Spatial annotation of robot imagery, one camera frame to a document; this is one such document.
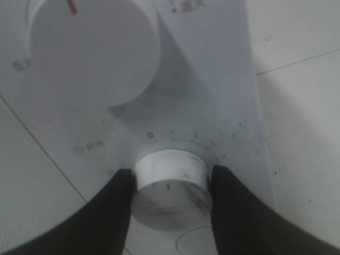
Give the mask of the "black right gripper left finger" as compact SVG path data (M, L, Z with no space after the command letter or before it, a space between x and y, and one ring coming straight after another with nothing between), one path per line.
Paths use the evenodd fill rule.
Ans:
M122 254L131 218L134 176L120 169L79 211L7 254Z

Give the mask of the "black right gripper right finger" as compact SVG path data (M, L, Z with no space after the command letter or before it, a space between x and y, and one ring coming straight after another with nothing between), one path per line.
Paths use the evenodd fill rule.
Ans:
M213 166L211 193L218 254L339 254L268 207L225 166Z

